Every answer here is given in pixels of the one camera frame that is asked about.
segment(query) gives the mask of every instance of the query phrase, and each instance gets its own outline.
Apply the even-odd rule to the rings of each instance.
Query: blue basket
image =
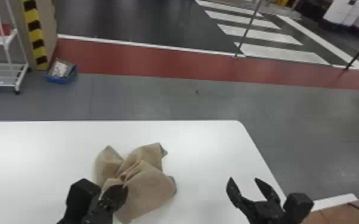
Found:
[[[78,73],[78,68],[76,65],[72,66],[71,68],[71,72],[69,73],[69,75],[67,77],[57,77],[57,76],[52,76],[50,75],[50,73],[48,72],[46,75],[46,79],[49,82],[54,82],[54,83],[58,83],[58,84],[67,84],[69,83],[72,78],[74,76],[76,76]]]

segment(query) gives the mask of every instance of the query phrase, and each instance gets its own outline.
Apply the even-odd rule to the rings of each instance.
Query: crosswalk stripe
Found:
[[[236,26],[228,26],[228,25],[218,25],[221,30],[228,35],[233,36],[243,36],[246,29],[242,27],[236,27]],[[254,38],[254,39],[262,39],[265,41],[274,41],[274,42],[281,42],[281,43],[292,43],[295,45],[303,45],[298,40],[296,40],[291,35],[285,35],[281,33],[271,33],[271,32],[265,32],[260,30],[253,30],[250,29],[246,35],[247,38]]]
[[[244,24],[249,24],[249,22],[250,22],[250,18],[246,18],[246,17],[242,17],[242,16],[230,15],[230,14],[226,14],[226,13],[218,13],[218,12],[214,12],[214,11],[210,11],[210,10],[205,10],[205,11],[210,17],[216,18],[218,20],[227,20],[227,21],[232,21],[232,22],[236,22],[236,23],[244,23]],[[262,26],[262,27],[268,27],[268,28],[273,28],[273,29],[280,29],[274,23],[272,23],[270,21],[266,21],[266,20],[254,19],[252,24],[254,26]]]
[[[312,52],[295,51],[246,43],[241,46],[241,51],[244,55],[251,57],[329,65],[326,60]]]
[[[200,1],[200,0],[197,0],[196,2],[199,5],[205,6],[205,7],[216,8],[216,9],[219,9],[219,10],[227,10],[227,11],[232,11],[232,12],[235,12],[235,13],[243,13],[243,14],[253,15],[253,10],[249,10],[249,9],[246,9],[246,8],[239,8],[239,7],[234,7],[234,6],[230,6],[230,5],[224,5],[224,4],[214,3],[214,2]],[[260,14],[260,13],[257,13],[256,16],[262,17],[263,15]]]

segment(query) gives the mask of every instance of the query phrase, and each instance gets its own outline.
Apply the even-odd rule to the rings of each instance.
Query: red floor stripe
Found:
[[[316,64],[238,58],[59,39],[56,57],[81,73],[269,83],[359,89],[359,71]]]

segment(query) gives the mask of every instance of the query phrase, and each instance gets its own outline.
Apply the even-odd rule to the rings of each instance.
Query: beige towel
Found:
[[[161,207],[176,192],[172,177],[162,172],[162,157],[166,151],[159,143],[133,150],[123,161],[112,148],[106,147],[96,159],[97,183],[102,192],[112,185],[128,186],[125,204],[115,213],[127,224],[143,214]]]

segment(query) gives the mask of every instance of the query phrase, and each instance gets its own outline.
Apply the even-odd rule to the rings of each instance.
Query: concrete floor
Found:
[[[352,34],[345,30],[324,30],[318,26],[317,22],[310,20],[309,18],[303,17],[299,21],[303,26],[310,29],[314,33],[320,35],[325,40],[334,44],[338,48],[345,51],[350,56],[354,57],[359,51],[359,35]]]
[[[22,95],[0,92],[0,120],[198,119],[241,121],[287,194],[359,198],[359,91],[91,74],[64,86],[36,73]]]

